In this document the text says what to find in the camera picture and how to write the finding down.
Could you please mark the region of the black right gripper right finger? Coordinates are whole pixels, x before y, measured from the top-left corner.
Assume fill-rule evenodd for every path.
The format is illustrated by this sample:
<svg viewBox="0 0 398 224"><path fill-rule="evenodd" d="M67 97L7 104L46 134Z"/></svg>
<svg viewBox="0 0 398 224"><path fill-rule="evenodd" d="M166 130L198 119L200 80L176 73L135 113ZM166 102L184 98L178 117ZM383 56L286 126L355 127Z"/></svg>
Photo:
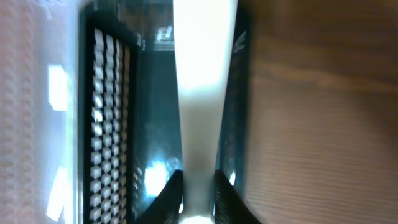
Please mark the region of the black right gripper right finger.
<svg viewBox="0 0 398 224"><path fill-rule="evenodd" d="M261 224L221 170L215 170L214 180L216 224Z"/></svg>

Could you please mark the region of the white wide-handled plastic fork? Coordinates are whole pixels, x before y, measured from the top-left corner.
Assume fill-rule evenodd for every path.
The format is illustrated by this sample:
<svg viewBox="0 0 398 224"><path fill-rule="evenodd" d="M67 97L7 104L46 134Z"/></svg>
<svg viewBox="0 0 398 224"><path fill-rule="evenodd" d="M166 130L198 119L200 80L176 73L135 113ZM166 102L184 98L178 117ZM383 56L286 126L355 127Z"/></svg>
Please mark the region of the white wide-handled plastic fork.
<svg viewBox="0 0 398 224"><path fill-rule="evenodd" d="M181 223L213 223L211 201L237 0L174 0L183 160Z"/></svg>

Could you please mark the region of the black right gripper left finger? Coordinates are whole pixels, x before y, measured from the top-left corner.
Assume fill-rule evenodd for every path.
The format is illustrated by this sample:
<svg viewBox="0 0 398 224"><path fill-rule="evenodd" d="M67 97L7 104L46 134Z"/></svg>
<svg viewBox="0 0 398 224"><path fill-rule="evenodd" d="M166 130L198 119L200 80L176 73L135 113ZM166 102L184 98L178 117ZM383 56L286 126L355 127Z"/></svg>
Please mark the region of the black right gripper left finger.
<svg viewBox="0 0 398 224"><path fill-rule="evenodd" d="M136 219L137 224L178 224L183 199L183 171L176 170L161 193Z"/></svg>

